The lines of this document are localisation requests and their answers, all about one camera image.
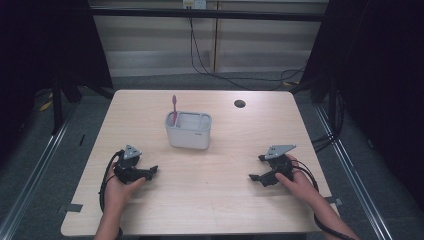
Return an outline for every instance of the tape piece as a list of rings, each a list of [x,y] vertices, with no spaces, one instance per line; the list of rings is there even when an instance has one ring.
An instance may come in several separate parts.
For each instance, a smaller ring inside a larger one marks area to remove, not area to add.
[[[334,196],[325,197],[325,200],[327,200],[327,202],[330,203],[330,204],[336,204],[336,206],[343,205],[342,199],[336,198]]]
[[[81,212],[82,204],[73,204],[62,205],[57,210],[58,213],[67,213],[67,212]]]

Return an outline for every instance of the person's right hand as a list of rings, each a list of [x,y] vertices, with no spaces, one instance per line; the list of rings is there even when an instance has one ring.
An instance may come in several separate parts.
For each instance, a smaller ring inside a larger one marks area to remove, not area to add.
[[[286,154],[286,156],[290,160],[296,160],[296,158],[290,154]],[[299,164],[295,161],[292,161],[292,165],[299,166]],[[296,198],[305,201],[306,203],[311,203],[315,197],[321,196],[315,190],[306,175],[299,169],[293,169],[293,181],[290,181],[290,179],[286,178],[281,173],[276,173],[275,177],[281,182],[281,184],[286,186]]]

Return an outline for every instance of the human arm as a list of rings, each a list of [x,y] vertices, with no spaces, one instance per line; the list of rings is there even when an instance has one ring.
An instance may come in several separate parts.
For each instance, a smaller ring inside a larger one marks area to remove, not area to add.
[[[97,228],[94,239],[116,239],[119,232],[119,224],[122,212],[125,209],[132,194],[140,188],[146,181],[146,178],[140,178],[131,184],[123,184],[114,176],[112,164],[107,174],[107,185],[105,190],[105,204],[99,227]]]
[[[293,156],[286,154],[290,160],[296,160]],[[298,166],[297,162],[292,161],[293,166]],[[281,173],[276,173],[275,177],[286,186],[290,192],[299,200],[308,204],[315,213],[319,221],[328,228],[340,232],[353,239],[359,237],[350,229],[349,226],[339,217],[330,204],[321,194],[312,186],[309,179],[299,169],[293,169],[293,181],[290,181]],[[339,239],[336,236],[324,231],[325,238],[328,240]]]

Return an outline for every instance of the human hand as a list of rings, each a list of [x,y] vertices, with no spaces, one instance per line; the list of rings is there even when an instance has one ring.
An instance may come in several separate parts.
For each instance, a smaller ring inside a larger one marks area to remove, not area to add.
[[[296,158],[290,154],[286,154],[286,156],[290,160],[296,160]],[[299,166],[296,161],[292,161],[291,163],[293,166]],[[293,181],[290,181],[290,179],[281,173],[276,173],[275,177],[281,182],[281,184],[286,186],[296,198],[305,201],[306,203],[311,203],[315,197],[321,196],[315,190],[306,175],[299,169],[293,169]]]
[[[105,190],[104,212],[110,210],[122,212],[135,190],[146,182],[146,178],[142,177],[128,185],[122,183],[114,174],[115,165],[116,162],[111,165],[106,178],[110,180],[107,182]]]

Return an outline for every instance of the black round hole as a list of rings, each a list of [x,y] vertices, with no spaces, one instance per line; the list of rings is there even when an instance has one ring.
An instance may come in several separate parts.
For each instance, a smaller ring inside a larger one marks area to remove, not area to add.
[[[238,108],[244,108],[246,106],[246,103],[243,100],[236,100],[234,102],[234,105]]]

